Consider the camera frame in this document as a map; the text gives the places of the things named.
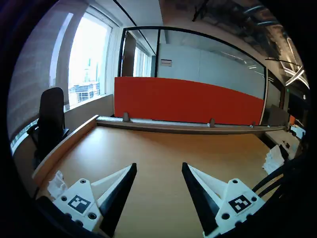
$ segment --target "white wall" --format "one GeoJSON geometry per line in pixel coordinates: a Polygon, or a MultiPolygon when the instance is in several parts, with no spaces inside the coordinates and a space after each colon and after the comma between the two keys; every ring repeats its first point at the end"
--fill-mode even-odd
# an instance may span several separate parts
{"type": "Polygon", "coordinates": [[[115,113],[113,94],[102,96],[79,107],[65,112],[65,126],[73,132],[94,115],[111,116],[115,113]]]}
{"type": "Polygon", "coordinates": [[[271,105],[280,106],[281,92],[270,81],[267,88],[266,108],[271,108],[271,105]]]}
{"type": "Polygon", "coordinates": [[[264,96],[262,75],[234,60],[188,46],[160,44],[157,76],[208,83],[261,99],[264,96]],[[161,59],[172,60],[172,66],[161,66],[161,59]]]}
{"type": "MultiPolygon", "coordinates": [[[[65,126],[71,133],[94,115],[111,116],[113,114],[113,95],[111,94],[65,112],[65,126]]],[[[32,161],[35,149],[31,137],[27,135],[13,154],[17,171],[30,196],[33,196],[36,189],[36,184],[31,177],[34,172],[32,161]]]]}

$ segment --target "office chair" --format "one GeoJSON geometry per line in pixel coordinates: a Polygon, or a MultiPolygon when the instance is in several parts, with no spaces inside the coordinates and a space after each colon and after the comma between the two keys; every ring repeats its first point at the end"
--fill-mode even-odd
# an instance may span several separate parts
{"type": "Polygon", "coordinates": [[[36,146],[34,168],[65,139],[68,132],[69,129],[65,128],[63,90],[50,88],[41,95],[37,124],[27,131],[36,146]]]}

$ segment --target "white cloth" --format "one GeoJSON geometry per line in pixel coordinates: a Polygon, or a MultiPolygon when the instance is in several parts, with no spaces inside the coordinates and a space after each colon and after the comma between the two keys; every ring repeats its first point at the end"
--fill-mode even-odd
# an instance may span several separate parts
{"type": "Polygon", "coordinates": [[[270,174],[283,164],[284,159],[282,157],[280,148],[276,145],[270,150],[269,153],[266,154],[265,163],[262,168],[267,172],[267,174],[270,174]]]}
{"type": "Polygon", "coordinates": [[[57,171],[55,177],[48,182],[47,190],[51,196],[57,199],[68,189],[67,185],[63,180],[63,174],[61,171],[57,171]]]}

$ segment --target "black cable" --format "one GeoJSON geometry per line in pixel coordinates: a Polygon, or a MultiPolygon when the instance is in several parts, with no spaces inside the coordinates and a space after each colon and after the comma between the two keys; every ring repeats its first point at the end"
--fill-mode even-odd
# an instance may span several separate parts
{"type": "Polygon", "coordinates": [[[281,59],[265,59],[265,60],[281,61],[281,62],[291,63],[291,64],[294,64],[294,65],[296,65],[296,66],[299,66],[298,64],[295,64],[295,63],[292,63],[292,62],[288,62],[288,61],[286,61],[286,60],[281,60],[281,59]]]}

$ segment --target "wooden desk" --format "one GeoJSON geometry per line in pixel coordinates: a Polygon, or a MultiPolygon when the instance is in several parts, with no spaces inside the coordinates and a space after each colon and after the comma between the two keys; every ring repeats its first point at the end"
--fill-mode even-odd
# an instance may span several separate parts
{"type": "Polygon", "coordinates": [[[50,197],[46,188],[57,170],[69,187],[80,178],[95,182],[136,162],[137,175],[115,237],[202,237],[182,162],[225,182],[239,178],[253,188],[267,175],[262,165],[268,152],[253,134],[169,134],[97,126],[55,164],[39,194],[50,197]]]}
{"type": "Polygon", "coordinates": [[[298,145],[300,141],[293,136],[290,132],[286,131],[267,131],[265,134],[277,145],[281,144],[284,149],[289,153],[288,158],[289,159],[294,159],[298,145]],[[286,148],[286,145],[284,144],[285,141],[286,143],[289,143],[290,147],[289,149],[286,148]]]}

